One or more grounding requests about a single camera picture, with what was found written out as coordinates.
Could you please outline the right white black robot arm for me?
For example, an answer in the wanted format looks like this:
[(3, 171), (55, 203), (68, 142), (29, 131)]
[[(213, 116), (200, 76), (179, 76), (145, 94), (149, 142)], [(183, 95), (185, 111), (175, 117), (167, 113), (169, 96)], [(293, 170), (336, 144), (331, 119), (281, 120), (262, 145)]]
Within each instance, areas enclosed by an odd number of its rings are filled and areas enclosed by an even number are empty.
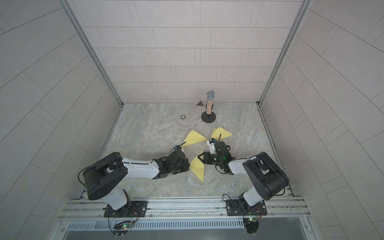
[(209, 152), (198, 155), (198, 159), (206, 165), (214, 165), (222, 174), (246, 174), (252, 187), (239, 196), (240, 208), (247, 211), (262, 201), (284, 192), (289, 185), (285, 172), (271, 159), (261, 152), (247, 158), (235, 158), (230, 153), (230, 146), (215, 139), (208, 140)]

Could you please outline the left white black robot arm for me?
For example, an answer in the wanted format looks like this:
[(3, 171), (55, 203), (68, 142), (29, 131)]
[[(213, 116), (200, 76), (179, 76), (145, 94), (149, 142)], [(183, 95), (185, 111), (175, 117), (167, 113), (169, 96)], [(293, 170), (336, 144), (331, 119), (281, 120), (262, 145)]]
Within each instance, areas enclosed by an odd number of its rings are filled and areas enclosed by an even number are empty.
[(190, 163), (182, 147), (175, 147), (168, 156), (150, 161), (130, 160), (123, 158), (119, 152), (113, 152), (81, 170), (79, 175), (83, 176), (83, 180), (79, 182), (85, 186), (89, 200), (101, 200), (118, 211), (131, 206), (127, 192), (117, 188), (122, 180), (157, 180), (187, 172), (189, 168)]

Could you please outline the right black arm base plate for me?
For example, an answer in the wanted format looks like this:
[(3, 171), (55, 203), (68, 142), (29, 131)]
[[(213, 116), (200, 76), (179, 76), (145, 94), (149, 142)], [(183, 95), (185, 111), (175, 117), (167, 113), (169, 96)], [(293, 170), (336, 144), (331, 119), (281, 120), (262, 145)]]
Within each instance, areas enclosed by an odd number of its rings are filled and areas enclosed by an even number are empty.
[(265, 201), (249, 206), (245, 200), (225, 200), (228, 216), (266, 216), (268, 214)]

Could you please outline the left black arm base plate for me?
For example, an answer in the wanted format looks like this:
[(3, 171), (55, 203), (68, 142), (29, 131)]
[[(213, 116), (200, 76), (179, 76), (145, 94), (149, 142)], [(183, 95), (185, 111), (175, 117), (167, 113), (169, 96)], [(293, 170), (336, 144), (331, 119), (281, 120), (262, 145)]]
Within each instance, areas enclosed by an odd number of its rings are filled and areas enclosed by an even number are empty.
[(110, 205), (107, 205), (105, 210), (105, 218), (137, 218), (144, 217), (146, 214), (148, 201), (131, 201), (131, 205), (126, 204), (118, 210), (114, 210)]

